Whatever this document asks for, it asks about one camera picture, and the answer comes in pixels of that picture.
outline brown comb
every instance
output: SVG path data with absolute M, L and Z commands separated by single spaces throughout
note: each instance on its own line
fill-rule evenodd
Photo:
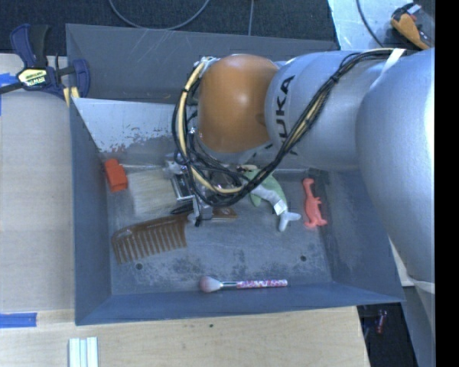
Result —
M 235 219 L 231 208 L 215 209 L 214 219 Z M 118 264 L 138 260 L 149 255 L 187 247 L 185 223 L 187 213 L 170 215 L 136 223 L 117 231 L 111 238 Z

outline pink makeup brush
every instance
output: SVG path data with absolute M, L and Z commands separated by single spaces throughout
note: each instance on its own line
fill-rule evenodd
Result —
M 287 280 L 247 280 L 247 281 L 219 281 L 209 276 L 203 276 L 199 281 L 199 287 L 204 292 L 214 292 L 225 288 L 266 288 L 286 287 Z

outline black carpet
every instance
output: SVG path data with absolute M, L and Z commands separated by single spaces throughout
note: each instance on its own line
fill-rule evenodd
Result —
M 113 0 L 130 21 L 147 28 L 169 28 L 190 18 L 205 0 Z M 435 0 L 414 0 L 435 17 Z M 181 30 L 247 34 L 251 0 L 211 0 L 206 9 Z M 336 41 L 327 0 L 255 0 L 252 35 Z M 108 0 L 0 0 L 0 52 L 11 53 L 10 32 L 20 24 L 49 24 L 46 54 L 66 55 L 66 23 L 127 27 Z M 375 332 L 374 313 L 389 312 L 383 334 Z M 359 307 L 372 367 L 415 367 L 401 307 Z

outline orange plastic toy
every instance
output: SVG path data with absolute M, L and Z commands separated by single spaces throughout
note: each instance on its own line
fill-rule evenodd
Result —
M 106 168 L 107 182 L 111 192 L 119 192 L 128 187 L 128 178 L 125 175 L 124 167 L 117 159 L 109 159 L 104 162 Z
M 303 179 L 304 192 L 306 193 L 306 200 L 304 201 L 304 211 L 309 218 L 308 222 L 304 222 L 304 225 L 309 229 L 313 229 L 316 226 L 324 226 L 328 222 L 321 217 L 321 211 L 318 204 L 321 204 L 320 197 L 313 196 L 311 191 L 311 185 L 314 184 L 313 178 Z

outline cable bundle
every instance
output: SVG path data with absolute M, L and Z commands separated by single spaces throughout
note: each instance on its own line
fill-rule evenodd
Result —
M 331 90 L 340 78 L 365 60 L 385 60 L 393 49 L 375 49 L 346 56 L 335 73 L 320 87 L 294 124 L 288 137 L 280 147 L 275 159 L 262 167 L 251 180 L 239 172 L 239 166 L 225 166 L 206 154 L 195 140 L 195 130 L 189 129 L 186 104 L 189 93 L 193 93 L 200 82 L 201 72 L 207 63 L 202 59 L 193 69 L 189 80 L 182 89 L 172 118 L 172 135 L 176 144 L 175 160 L 186 167 L 192 191 L 211 206 L 231 206 L 258 185 L 260 185 L 281 163 L 285 155 L 311 129 L 325 105 Z

